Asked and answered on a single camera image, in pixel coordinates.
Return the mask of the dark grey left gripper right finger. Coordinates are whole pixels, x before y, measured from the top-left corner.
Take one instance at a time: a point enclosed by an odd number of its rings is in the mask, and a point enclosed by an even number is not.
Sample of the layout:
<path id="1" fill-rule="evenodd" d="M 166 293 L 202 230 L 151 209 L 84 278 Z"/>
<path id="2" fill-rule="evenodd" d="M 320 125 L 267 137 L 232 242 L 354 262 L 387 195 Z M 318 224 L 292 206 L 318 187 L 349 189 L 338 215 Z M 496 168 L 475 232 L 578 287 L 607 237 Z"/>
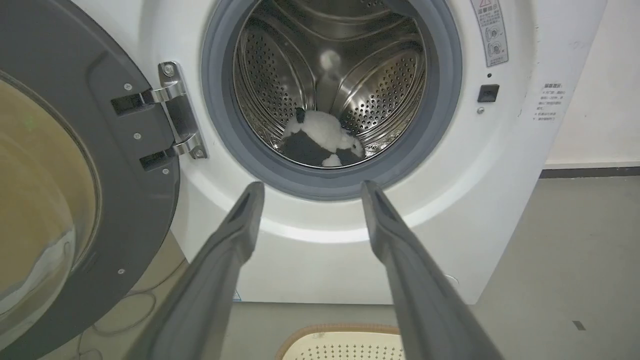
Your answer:
<path id="1" fill-rule="evenodd" d="M 386 270 L 406 360 L 505 360 L 382 188 L 366 180 L 361 198 L 371 249 Z"/>

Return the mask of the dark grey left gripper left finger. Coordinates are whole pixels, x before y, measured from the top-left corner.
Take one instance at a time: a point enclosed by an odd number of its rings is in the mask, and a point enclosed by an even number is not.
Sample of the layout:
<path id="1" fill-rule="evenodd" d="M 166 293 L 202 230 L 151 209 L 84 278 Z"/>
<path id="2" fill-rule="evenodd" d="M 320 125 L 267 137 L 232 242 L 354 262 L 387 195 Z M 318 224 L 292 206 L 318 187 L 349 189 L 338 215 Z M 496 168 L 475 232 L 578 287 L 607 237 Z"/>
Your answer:
<path id="1" fill-rule="evenodd" d="M 176 281 L 125 360 L 219 360 L 242 267 L 258 241 L 265 185 L 251 182 Z"/>

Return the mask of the black and white plush toy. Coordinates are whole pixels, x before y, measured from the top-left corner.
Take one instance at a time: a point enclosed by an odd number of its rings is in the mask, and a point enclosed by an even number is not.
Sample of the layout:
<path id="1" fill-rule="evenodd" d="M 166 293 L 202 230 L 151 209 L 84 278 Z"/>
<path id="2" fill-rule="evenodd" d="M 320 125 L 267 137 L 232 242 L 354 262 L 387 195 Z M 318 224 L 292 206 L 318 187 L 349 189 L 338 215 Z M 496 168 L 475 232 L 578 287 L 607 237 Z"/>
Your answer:
<path id="1" fill-rule="evenodd" d="M 286 123 L 279 152 L 310 167 L 352 166 L 365 160 L 362 143 L 335 116 L 301 107 Z"/>

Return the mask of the cream plastic laundry basket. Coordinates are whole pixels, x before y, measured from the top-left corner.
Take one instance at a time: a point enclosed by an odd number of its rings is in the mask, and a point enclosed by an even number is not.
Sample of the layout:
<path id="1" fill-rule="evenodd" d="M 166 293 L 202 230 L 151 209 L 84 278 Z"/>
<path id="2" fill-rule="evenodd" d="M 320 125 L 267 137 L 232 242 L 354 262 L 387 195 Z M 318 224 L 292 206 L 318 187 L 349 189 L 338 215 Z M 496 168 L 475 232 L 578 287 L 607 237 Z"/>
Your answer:
<path id="1" fill-rule="evenodd" d="M 295 331 L 275 360 L 407 360 L 397 326 L 328 323 Z"/>

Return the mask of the white front-load washing machine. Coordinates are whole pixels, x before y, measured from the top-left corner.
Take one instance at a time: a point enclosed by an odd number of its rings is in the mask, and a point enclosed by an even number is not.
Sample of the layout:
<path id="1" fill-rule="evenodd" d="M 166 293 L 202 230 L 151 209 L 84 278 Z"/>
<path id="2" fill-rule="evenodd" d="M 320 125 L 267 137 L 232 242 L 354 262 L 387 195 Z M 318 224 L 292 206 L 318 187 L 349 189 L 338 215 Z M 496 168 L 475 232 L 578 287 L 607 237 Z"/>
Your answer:
<path id="1" fill-rule="evenodd" d="M 498 266 L 569 109 L 608 0 L 499 0 L 487 67 L 470 0 L 73 0 L 160 86 L 182 69 L 208 158 L 179 157 L 170 225 L 189 262 L 244 187 L 265 203 L 240 300 L 390 305 L 361 183 L 376 182 L 462 299 Z M 500 85 L 478 103 L 480 86 Z M 336 117 L 365 159 L 285 157 L 295 108 Z"/>

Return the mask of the grey washing machine door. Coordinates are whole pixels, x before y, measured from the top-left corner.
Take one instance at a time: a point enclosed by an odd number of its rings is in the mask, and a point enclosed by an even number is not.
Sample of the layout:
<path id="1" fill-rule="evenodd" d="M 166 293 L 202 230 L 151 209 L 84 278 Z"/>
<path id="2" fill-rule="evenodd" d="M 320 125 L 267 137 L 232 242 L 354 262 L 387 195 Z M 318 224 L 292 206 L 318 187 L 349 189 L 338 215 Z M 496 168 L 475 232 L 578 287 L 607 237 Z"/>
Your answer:
<path id="1" fill-rule="evenodd" d="M 73 0 L 0 0 L 0 360 L 83 333 L 162 246 L 179 159 L 152 88 Z"/>

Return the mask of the chrome door hinge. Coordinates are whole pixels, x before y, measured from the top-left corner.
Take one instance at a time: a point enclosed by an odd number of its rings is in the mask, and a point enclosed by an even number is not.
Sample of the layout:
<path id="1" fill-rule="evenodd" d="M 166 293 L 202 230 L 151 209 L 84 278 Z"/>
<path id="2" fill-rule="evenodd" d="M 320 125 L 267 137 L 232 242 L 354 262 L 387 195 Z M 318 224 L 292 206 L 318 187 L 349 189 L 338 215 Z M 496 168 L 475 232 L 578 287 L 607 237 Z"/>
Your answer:
<path id="1" fill-rule="evenodd" d="M 166 109 L 174 130 L 174 142 L 167 152 L 174 157 L 188 154 L 194 160 L 208 158 L 180 65 L 165 61 L 157 67 L 160 87 L 147 89 L 140 98 L 145 105 L 160 104 Z"/>

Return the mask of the white warning label sticker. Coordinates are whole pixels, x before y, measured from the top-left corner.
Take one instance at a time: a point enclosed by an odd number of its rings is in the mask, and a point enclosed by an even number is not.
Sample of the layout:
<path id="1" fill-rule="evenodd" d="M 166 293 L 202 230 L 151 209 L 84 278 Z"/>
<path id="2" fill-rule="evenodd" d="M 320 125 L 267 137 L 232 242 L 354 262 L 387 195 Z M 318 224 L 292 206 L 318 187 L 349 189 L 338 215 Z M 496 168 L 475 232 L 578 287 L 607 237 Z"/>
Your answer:
<path id="1" fill-rule="evenodd" d="M 477 19 L 487 68 L 509 61 L 505 21 L 499 0 L 470 0 Z"/>

